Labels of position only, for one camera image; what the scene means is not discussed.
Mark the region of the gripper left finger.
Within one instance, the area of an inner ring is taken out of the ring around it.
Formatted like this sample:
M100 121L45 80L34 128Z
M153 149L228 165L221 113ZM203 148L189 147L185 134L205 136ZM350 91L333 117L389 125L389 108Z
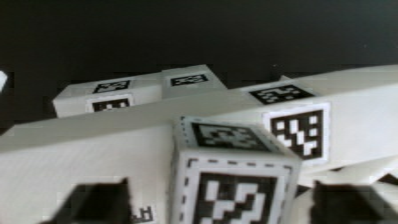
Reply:
M48 221L39 224L132 224L128 179L80 184Z

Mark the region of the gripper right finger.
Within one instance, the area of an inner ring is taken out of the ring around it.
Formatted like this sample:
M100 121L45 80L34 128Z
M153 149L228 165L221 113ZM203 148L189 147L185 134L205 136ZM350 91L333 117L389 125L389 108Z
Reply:
M370 186L317 181L311 224L398 224L398 212Z

